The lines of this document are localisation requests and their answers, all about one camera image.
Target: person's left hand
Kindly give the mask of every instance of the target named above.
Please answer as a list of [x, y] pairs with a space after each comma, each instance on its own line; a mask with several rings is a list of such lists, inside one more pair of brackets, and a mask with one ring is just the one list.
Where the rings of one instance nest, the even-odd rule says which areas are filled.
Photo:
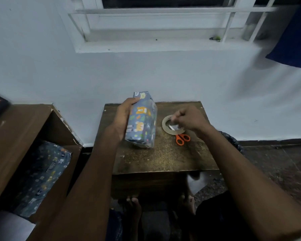
[[127, 127], [128, 117], [131, 110], [131, 106], [139, 101], [138, 98], [127, 98], [121, 105], [117, 107], [116, 115], [112, 126], [118, 132], [120, 140], [123, 139]]

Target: forearm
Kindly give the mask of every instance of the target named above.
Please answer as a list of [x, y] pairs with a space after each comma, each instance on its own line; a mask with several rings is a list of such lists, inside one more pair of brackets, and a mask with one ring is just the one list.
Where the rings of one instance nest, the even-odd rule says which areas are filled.
[[199, 136], [208, 146], [242, 216], [260, 240], [301, 231], [301, 207], [209, 126]]
[[111, 178], [120, 139], [106, 128], [44, 240], [104, 240]]

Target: dark window pane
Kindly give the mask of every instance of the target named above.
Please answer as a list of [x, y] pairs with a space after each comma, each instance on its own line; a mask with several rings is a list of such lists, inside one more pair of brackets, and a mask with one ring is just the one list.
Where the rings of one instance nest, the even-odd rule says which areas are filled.
[[[256, 0], [255, 5], [267, 5], [269, 0]], [[295, 5], [300, 4], [301, 0], [275, 0], [273, 5]]]
[[222, 6], [224, 0], [103, 0], [104, 8], [174, 8]]

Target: scissors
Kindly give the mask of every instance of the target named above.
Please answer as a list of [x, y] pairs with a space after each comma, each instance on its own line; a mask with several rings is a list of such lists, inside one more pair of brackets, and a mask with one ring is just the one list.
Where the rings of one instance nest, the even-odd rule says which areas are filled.
[[[172, 126], [168, 125], [169, 128], [171, 130], [174, 130], [176, 131]], [[183, 146], [184, 145], [184, 141], [186, 142], [189, 142], [191, 141], [191, 137], [189, 137], [187, 134], [178, 134], [178, 135], [175, 135], [176, 136], [176, 143], [179, 145], [179, 146]]]

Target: hand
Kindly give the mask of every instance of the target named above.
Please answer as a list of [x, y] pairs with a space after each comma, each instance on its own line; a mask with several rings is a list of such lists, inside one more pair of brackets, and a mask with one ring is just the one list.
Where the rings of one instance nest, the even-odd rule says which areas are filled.
[[120, 140], [123, 139], [127, 127], [128, 117], [131, 106], [138, 102], [140, 98], [127, 98], [121, 105], [117, 107], [116, 115], [112, 126], [116, 129]]
[[193, 130], [195, 133], [210, 127], [210, 123], [195, 106], [188, 106], [178, 110], [171, 118], [173, 123], [181, 125], [185, 129]]

